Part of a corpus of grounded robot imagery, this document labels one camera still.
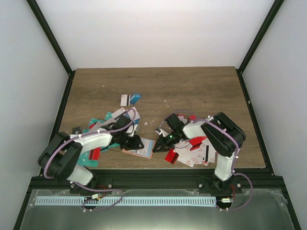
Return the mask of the pink leather card holder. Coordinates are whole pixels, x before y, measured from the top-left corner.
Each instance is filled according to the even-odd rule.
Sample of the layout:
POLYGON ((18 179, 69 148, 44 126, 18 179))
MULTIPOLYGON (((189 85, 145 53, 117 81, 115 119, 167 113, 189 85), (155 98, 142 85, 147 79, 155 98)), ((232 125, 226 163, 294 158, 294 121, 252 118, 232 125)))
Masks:
POLYGON ((155 146, 155 141, 146 139, 146 138, 141 138, 141 141, 144 145, 143 149, 137 149, 137 150, 124 150, 123 149, 122 152, 130 154, 130 155, 150 159, 153 154, 153 148, 155 146))

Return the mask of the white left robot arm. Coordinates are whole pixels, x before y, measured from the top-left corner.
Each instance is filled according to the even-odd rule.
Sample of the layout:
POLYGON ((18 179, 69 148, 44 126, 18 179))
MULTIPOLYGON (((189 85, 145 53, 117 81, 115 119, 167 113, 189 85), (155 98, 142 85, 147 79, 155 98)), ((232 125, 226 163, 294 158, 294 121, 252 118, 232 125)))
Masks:
POLYGON ((39 157, 38 164, 44 169, 45 178, 72 181, 91 194, 97 190, 98 181, 89 169, 78 164, 79 156, 112 144, 119 144, 124 150, 143 149, 144 144, 136 133, 135 124, 124 115, 87 133, 68 135, 59 132, 39 157))

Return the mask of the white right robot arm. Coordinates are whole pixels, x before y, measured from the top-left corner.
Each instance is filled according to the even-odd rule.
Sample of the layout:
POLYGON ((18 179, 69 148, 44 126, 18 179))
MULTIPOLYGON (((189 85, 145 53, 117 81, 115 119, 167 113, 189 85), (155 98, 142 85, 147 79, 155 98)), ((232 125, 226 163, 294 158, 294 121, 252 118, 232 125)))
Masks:
POLYGON ((215 162, 214 175, 209 180, 212 188, 224 193, 232 187, 234 164, 246 140, 238 125, 223 112, 206 119, 184 119, 171 114, 165 123, 171 131, 167 133, 160 126, 156 129, 158 139, 153 152, 166 151, 167 161, 179 161, 189 167, 215 162))

